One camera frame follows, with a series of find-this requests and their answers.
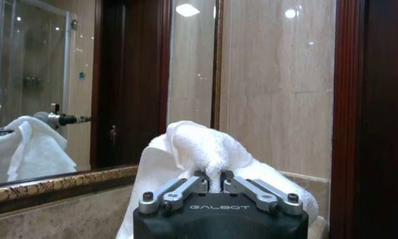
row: glass shower door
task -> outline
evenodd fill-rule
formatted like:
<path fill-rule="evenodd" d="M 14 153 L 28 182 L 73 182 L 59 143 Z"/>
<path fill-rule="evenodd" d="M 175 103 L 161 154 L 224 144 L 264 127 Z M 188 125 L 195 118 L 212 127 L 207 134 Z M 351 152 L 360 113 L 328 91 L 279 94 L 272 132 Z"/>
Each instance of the glass shower door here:
<path fill-rule="evenodd" d="M 0 126 L 52 103 L 65 110 L 68 20 L 69 12 L 39 0 L 0 6 Z"/>

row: white towel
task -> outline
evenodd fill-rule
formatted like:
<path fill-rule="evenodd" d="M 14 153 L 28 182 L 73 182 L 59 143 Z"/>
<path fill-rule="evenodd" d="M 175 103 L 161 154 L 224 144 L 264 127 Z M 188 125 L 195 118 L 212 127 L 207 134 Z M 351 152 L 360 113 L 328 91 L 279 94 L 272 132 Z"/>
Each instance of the white towel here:
<path fill-rule="evenodd" d="M 319 204 L 313 195 L 275 168 L 260 163 L 231 135 L 191 121 L 181 121 L 168 126 L 167 134 L 155 138 L 143 152 L 117 239 L 133 235 L 133 210 L 143 193 L 155 191 L 175 177 L 189 178 L 196 170 L 203 170 L 209 176 L 212 193 L 220 192 L 223 170 L 232 170 L 236 176 L 247 179 L 261 179 L 283 191 L 299 194 L 309 214 L 309 225 L 317 218 Z"/>
<path fill-rule="evenodd" d="M 65 138 L 34 117 L 18 118 L 0 136 L 0 183 L 76 172 Z"/>

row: door handle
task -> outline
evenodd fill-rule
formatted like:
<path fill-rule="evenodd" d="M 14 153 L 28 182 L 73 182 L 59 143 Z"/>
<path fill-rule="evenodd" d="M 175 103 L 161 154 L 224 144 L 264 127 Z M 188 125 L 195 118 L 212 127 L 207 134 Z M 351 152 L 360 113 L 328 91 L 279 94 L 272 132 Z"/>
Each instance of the door handle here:
<path fill-rule="evenodd" d="M 117 141 L 117 126 L 116 125 L 112 125 L 112 129 L 109 131 L 109 137 L 111 137 L 111 140 L 112 140 L 112 146 L 115 146 L 116 141 Z"/>

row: wall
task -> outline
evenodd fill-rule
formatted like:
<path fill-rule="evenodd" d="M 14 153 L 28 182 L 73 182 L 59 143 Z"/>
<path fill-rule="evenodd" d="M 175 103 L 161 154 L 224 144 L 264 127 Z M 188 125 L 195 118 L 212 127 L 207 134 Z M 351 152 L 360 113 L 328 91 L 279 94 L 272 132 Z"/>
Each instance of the wall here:
<path fill-rule="evenodd" d="M 2 217 L 0 239 L 113 239 L 132 186 Z"/>
<path fill-rule="evenodd" d="M 56 7 L 68 10 L 79 21 L 79 29 L 71 31 L 68 115 L 92 115 L 95 14 L 93 0 L 47 0 Z M 91 123 L 67 127 L 67 152 L 77 164 L 77 170 L 89 170 Z"/>
<path fill-rule="evenodd" d="M 176 7 L 187 3 L 199 9 L 199 14 L 177 13 Z M 173 0 L 168 123 L 193 120 L 211 125 L 213 8 L 213 0 Z"/>
<path fill-rule="evenodd" d="M 335 31 L 335 0 L 225 1 L 220 129 L 257 159 L 325 188 L 321 208 L 329 199 Z"/>

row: wooden trim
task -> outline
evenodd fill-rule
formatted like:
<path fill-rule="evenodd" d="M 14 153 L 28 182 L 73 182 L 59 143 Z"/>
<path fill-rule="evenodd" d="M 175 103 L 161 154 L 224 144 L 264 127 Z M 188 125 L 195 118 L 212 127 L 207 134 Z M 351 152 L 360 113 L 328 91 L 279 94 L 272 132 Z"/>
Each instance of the wooden trim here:
<path fill-rule="evenodd" d="M 213 42 L 211 128 L 220 129 L 224 0 L 216 0 L 216 9 L 217 9 L 217 14 L 216 14 L 216 23 L 215 23 L 215 42 Z"/>
<path fill-rule="evenodd" d="M 339 0 L 335 67 L 335 118 L 331 238 L 353 238 L 360 142 L 365 0 Z"/>
<path fill-rule="evenodd" d="M 0 214 L 135 183 L 137 166 L 43 178 L 0 187 Z"/>
<path fill-rule="evenodd" d="M 163 0 L 163 8 L 160 132 L 165 133 L 172 54 L 172 0 Z"/>
<path fill-rule="evenodd" d="M 96 0 L 96 22 L 95 22 L 95 55 L 93 55 L 93 89 L 92 89 L 92 126 L 91 126 L 91 167 L 97 168 L 97 140 L 99 140 L 99 86 L 101 70 L 101 28 L 104 0 Z"/>

